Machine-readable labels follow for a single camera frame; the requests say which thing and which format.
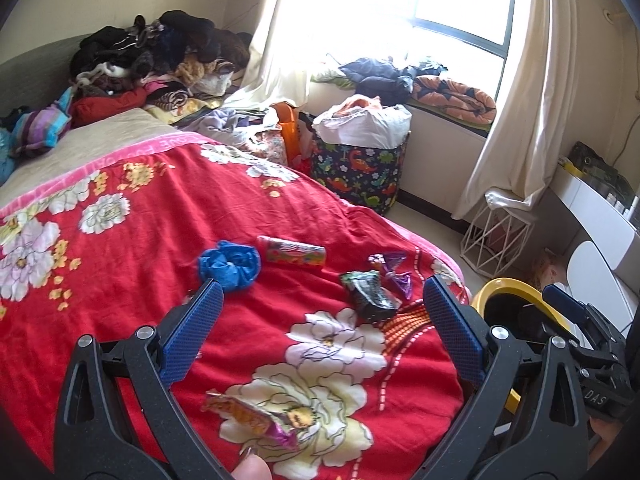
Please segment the right hand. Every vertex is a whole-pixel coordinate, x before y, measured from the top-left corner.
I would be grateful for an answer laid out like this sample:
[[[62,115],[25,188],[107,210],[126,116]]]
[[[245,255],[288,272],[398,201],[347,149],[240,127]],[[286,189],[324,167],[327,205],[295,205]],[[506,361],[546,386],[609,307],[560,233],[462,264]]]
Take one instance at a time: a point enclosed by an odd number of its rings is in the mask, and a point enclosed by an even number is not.
[[[589,452],[589,467],[592,467],[615,441],[620,430],[623,428],[623,424],[618,420],[606,422],[605,420],[594,417],[590,417],[589,423],[592,431],[598,437],[597,443],[593,445]]]

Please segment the left hand painted nails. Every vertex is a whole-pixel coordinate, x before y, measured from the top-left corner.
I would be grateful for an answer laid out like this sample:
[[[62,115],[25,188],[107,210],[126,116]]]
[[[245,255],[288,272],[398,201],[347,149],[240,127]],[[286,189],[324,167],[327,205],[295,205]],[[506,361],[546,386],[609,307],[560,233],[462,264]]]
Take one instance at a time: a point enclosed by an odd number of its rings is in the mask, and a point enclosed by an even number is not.
[[[271,480],[268,464],[255,454],[247,454],[231,471],[234,480]]]

